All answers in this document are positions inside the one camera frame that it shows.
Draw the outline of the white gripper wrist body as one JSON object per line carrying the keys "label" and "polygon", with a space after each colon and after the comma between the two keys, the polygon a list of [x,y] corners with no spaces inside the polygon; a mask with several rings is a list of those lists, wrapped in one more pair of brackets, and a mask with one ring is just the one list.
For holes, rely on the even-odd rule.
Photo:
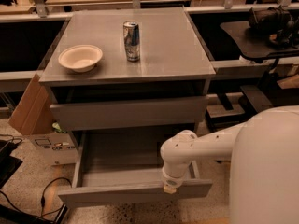
{"label": "white gripper wrist body", "polygon": [[186,170],[181,169],[162,169],[162,180],[165,185],[172,188],[179,188],[186,177]]}

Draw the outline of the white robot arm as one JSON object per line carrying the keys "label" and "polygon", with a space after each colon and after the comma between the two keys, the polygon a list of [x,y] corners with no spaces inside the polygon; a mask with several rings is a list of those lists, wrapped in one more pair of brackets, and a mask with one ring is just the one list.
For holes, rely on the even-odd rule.
{"label": "white robot arm", "polygon": [[298,105],[201,137],[180,132],[162,144],[161,156],[168,193],[182,185],[192,161],[230,159],[230,224],[299,224]]}

